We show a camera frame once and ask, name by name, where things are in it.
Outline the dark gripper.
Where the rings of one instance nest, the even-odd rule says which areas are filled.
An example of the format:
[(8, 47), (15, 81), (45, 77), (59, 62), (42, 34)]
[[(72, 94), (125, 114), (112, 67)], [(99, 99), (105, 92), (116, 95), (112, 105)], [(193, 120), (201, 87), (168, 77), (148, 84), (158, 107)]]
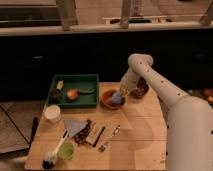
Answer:
[(136, 99), (141, 99), (146, 95), (148, 90), (149, 86), (147, 82), (143, 78), (140, 78), (137, 87), (131, 92), (131, 95)]

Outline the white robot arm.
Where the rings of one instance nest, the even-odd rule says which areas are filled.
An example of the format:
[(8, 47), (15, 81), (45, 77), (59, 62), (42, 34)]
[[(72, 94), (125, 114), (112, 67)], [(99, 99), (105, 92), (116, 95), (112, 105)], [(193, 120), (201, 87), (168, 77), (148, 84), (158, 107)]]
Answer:
[(121, 92), (130, 93), (143, 78), (167, 105), (166, 171), (213, 171), (213, 108), (160, 75), (148, 54), (128, 57)]

